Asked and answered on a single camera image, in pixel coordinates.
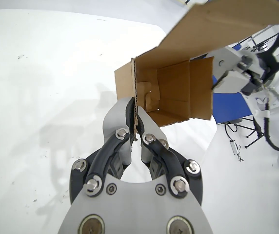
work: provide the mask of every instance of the black cable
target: black cable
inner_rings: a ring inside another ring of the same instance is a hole
[[[270,105],[269,103],[265,104],[265,110],[269,111],[270,110]],[[272,141],[270,140],[270,135],[269,135],[269,129],[270,129],[270,118],[264,118],[264,136],[268,144],[276,151],[279,151],[279,147],[274,145]]]
[[[237,154],[237,157],[238,157],[240,162],[243,162],[243,159],[241,159],[241,157],[240,157],[240,153]]]
[[[231,131],[234,132],[234,133],[238,131],[238,127],[235,125],[236,130],[233,130],[233,129],[230,127],[230,125],[228,125],[228,124],[225,124],[225,126],[224,126],[226,135],[229,137],[230,141],[234,141],[234,140],[229,136],[229,134],[227,133],[226,126],[228,126],[228,127],[231,129]]]

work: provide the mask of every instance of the silver washer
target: silver washer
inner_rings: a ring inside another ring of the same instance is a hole
[[[146,134],[143,136],[143,142],[148,145],[151,142],[156,141],[156,137],[153,134]]]
[[[193,234],[193,227],[184,217],[174,216],[167,224],[167,234]]]
[[[177,195],[179,193],[178,190],[176,190],[175,185],[174,185],[179,180],[183,181],[183,183],[185,184],[184,191],[189,192],[189,184],[188,184],[187,180],[184,179],[182,176],[175,176],[170,181],[170,187],[171,187],[171,190],[174,195]]]
[[[87,216],[81,222],[79,229],[79,234],[89,234],[89,233],[105,233],[105,223],[101,217],[96,214]]]
[[[169,144],[166,140],[164,139],[159,139],[160,143],[166,148],[169,149]]]
[[[129,131],[126,128],[120,128],[120,129],[116,129],[116,138],[123,140],[125,135],[128,133]]]
[[[78,159],[72,165],[73,170],[77,170],[80,172],[84,171],[86,167],[87,167],[87,162],[84,159]]]
[[[97,175],[94,175],[92,179],[89,179],[86,184],[83,185],[83,188],[85,190],[85,193],[88,196],[96,195],[102,186],[101,178]]]
[[[194,160],[190,160],[189,161],[189,165],[186,167],[186,170],[190,173],[190,174],[198,174],[200,172],[200,166],[199,164],[194,161]]]

